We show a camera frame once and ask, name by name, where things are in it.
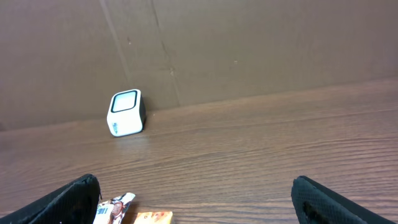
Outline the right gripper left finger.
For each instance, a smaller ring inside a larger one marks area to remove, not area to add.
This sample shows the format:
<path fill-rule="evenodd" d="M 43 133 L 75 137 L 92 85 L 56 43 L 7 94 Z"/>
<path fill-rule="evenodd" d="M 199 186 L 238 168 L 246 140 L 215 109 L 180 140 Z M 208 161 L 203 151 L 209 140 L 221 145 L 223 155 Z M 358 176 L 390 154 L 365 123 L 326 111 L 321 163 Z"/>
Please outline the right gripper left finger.
<path fill-rule="evenodd" d="M 85 174 L 25 207 L 1 218 L 1 224 L 92 224 L 101 189 Z"/>

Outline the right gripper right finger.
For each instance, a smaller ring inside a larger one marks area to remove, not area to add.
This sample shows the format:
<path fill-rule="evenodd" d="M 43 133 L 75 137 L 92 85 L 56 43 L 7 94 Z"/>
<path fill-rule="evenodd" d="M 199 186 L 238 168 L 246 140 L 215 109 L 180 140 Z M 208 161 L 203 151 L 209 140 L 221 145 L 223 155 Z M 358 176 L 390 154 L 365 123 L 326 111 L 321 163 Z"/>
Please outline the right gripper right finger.
<path fill-rule="evenodd" d="M 394 224 L 303 175 L 294 179 L 291 198 L 300 224 Z"/>

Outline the beige brown snack pouch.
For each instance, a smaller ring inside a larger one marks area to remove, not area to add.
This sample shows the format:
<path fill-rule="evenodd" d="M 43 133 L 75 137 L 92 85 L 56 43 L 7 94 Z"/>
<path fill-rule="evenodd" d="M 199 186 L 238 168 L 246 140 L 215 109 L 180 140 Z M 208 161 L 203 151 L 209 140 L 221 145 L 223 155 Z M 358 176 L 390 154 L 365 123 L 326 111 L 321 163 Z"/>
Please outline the beige brown snack pouch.
<path fill-rule="evenodd" d="M 122 196 L 99 203 L 93 224 L 121 224 L 135 197 L 135 194 L 128 192 Z"/>

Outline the small orange white box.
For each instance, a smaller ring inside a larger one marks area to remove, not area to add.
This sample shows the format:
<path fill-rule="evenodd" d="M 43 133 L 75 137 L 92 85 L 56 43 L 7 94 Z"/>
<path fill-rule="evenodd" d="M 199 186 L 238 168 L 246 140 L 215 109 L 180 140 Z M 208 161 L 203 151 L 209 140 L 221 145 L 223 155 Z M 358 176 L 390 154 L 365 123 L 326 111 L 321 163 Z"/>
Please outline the small orange white box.
<path fill-rule="evenodd" d="M 173 212 L 138 213 L 134 224 L 174 224 Z"/>

